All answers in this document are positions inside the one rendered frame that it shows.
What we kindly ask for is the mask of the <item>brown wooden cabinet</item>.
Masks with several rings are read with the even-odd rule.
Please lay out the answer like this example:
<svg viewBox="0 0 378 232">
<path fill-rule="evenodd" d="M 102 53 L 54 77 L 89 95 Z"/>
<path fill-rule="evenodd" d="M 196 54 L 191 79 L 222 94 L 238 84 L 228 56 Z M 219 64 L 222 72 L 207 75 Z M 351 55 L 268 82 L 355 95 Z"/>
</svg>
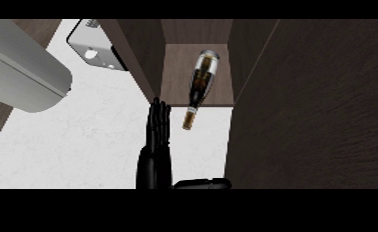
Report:
<svg viewBox="0 0 378 232">
<path fill-rule="evenodd" d="M 275 19 L 102 19 L 145 97 L 232 107 L 275 31 Z"/>
</svg>

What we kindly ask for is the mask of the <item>white grey box appliance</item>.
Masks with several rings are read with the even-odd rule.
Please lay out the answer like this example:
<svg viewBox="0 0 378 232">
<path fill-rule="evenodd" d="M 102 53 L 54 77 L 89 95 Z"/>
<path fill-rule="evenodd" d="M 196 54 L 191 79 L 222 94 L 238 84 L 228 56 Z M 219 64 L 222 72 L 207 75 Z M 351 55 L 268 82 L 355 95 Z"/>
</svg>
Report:
<svg viewBox="0 0 378 232">
<path fill-rule="evenodd" d="M 82 19 L 77 22 L 67 36 L 67 43 L 89 65 L 128 71 L 120 54 L 97 19 Z"/>
</svg>

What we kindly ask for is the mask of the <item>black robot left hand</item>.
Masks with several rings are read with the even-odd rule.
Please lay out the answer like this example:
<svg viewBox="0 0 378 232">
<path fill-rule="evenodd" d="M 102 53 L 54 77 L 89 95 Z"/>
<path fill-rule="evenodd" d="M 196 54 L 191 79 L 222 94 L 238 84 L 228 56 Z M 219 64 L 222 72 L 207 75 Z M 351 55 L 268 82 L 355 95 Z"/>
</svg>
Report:
<svg viewBox="0 0 378 232">
<path fill-rule="evenodd" d="M 181 180 L 173 183 L 170 155 L 170 113 L 172 106 L 154 98 L 147 121 L 147 144 L 141 149 L 136 188 L 138 189 L 231 189 L 227 178 Z"/>
</svg>

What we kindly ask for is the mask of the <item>dark wine bottle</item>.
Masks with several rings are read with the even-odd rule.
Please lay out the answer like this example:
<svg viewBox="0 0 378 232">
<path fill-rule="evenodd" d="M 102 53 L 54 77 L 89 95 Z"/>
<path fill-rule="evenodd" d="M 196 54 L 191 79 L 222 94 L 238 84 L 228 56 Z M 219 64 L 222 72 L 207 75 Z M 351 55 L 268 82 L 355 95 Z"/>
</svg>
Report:
<svg viewBox="0 0 378 232">
<path fill-rule="evenodd" d="M 187 130 L 193 129 L 198 108 L 204 102 L 204 99 L 212 89 L 219 61 L 221 56 L 215 51 L 201 51 L 191 79 L 190 105 L 184 120 L 184 128 Z"/>
</svg>

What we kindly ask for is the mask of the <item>dark brown cabinet door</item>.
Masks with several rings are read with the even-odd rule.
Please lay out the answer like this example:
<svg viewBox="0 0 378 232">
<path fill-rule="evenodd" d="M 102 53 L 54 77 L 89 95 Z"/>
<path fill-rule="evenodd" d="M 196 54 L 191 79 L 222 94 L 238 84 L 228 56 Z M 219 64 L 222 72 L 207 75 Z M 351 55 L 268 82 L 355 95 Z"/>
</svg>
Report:
<svg viewBox="0 0 378 232">
<path fill-rule="evenodd" d="M 378 20 L 283 20 L 232 112 L 237 189 L 378 188 Z"/>
</svg>

